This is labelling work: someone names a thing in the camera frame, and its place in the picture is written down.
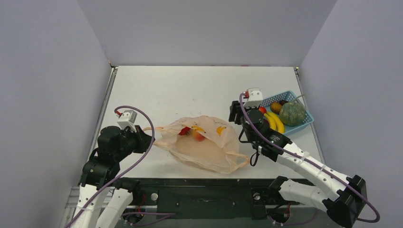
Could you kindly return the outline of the orange red fake mango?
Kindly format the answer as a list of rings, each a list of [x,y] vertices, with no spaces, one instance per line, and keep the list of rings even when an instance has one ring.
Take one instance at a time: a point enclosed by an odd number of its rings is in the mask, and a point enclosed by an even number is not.
[[[260,111],[263,115],[267,114],[267,110],[266,110],[265,107],[259,107],[259,111]]]

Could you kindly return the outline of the orange plastic bag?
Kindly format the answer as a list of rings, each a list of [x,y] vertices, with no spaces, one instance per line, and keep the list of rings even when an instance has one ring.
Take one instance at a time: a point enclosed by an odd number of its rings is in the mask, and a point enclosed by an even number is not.
[[[182,128],[191,128],[188,136],[179,136]],[[206,139],[192,138],[196,130]],[[182,117],[171,124],[155,127],[161,137],[154,146],[168,151],[180,162],[198,169],[231,174],[249,164],[249,157],[240,153],[239,137],[230,123],[217,117]]]

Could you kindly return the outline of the peach coloured fake peach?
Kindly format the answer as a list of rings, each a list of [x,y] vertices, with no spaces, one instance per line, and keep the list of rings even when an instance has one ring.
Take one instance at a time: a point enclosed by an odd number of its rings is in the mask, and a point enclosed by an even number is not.
[[[196,130],[192,131],[192,138],[197,142],[202,142],[202,141],[204,141],[206,139],[205,136],[203,136],[201,133],[199,133]]]

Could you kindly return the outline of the yellow fake banana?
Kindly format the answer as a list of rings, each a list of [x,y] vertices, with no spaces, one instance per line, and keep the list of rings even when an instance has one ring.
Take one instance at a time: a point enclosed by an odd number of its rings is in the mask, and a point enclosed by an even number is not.
[[[274,119],[277,127],[277,131],[279,133],[284,133],[285,132],[285,126],[283,122],[280,120],[280,118],[273,112],[267,112],[267,114]]]
[[[267,119],[270,129],[276,131],[277,125],[276,125],[275,120],[272,117],[270,117],[268,114],[264,114],[264,117]]]

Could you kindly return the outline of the bright red fake apple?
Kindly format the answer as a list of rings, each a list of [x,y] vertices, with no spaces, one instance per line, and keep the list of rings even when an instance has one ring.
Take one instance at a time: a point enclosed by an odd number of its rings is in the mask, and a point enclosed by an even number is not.
[[[184,127],[181,129],[181,131],[178,133],[179,136],[188,136],[190,134],[191,128],[189,127]]]

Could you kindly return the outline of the green netted fake melon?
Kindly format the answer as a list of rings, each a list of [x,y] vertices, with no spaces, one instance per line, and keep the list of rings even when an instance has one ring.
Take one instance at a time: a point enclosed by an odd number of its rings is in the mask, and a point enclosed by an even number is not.
[[[305,107],[298,102],[288,102],[282,106],[279,118],[288,126],[301,125],[306,116]]]

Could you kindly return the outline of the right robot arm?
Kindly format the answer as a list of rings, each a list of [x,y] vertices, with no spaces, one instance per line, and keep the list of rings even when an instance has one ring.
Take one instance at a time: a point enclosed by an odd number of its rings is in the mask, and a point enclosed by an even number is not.
[[[310,185],[278,176],[268,190],[272,202],[294,201],[325,212],[336,224],[351,228],[366,205],[366,182],[339,173],[300,149],[285,135],[270,128],[257,108],[242,108],[232,101],[229,121],[241,125],[240,135],[255,149],[255,156],[263,155],[300,174]]]

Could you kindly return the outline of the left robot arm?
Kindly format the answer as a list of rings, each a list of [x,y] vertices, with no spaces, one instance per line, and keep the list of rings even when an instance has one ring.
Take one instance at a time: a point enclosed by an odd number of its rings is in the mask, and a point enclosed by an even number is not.
[[[155,141],[139,125],[108,126],[82,169],[79,199],[67,228],[113,228],[128,204],[141,200],[140,182],[125,175],[139,165]]]

